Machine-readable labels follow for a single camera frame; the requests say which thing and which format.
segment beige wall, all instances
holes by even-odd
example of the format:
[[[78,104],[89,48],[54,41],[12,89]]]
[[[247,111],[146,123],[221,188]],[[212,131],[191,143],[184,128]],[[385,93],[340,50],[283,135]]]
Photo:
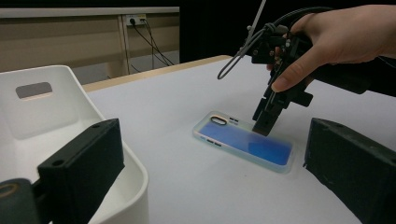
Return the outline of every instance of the beige wall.
[[[162,52],[178,50],[178,13],[147,14]],[[137,29],[147,40],[145,26]],[[128,57],[151,54],[151,46],[123,15],[0,19],[0,72],[65,64],[108,63],[111,77],[127,75]]]

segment white plastic basket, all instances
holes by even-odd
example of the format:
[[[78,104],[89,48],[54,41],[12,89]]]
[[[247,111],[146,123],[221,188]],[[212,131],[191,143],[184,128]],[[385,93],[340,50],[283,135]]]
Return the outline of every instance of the white plastic basket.
[[[0,73],[0,182],[35,182],[38,164],[102,120],[67,66]],[[124,142],[123,153],[125,167],[90,223],[149,223],[148,172]]]

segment table surface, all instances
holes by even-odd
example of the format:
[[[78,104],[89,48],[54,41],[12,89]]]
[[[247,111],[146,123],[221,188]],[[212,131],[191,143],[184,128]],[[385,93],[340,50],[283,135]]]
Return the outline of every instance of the table surface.
[[[212,110],[254,122],[269,72],[245,56],[217,80],[229,60],[219,56],[84,86],[106,119],[120,120],[123,140],[148,169],[150,223],[360,223],[303,167],[310,120],[342,123],[392,148],[395,99],[314,81],[306,89],[314,95],[311,105],[291,104],[273,129],[296,150],[290,171],[278,174],[192,136]]]

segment clear phone case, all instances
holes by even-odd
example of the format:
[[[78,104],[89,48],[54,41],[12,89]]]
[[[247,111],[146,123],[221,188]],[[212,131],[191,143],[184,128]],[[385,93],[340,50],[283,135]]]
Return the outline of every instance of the clear phone case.
[[[252,131],[253,125],[211,111],[193,127],[193,136],[217,148],[255,162],[277,173],[287,173],[293,158],[293,143]]]

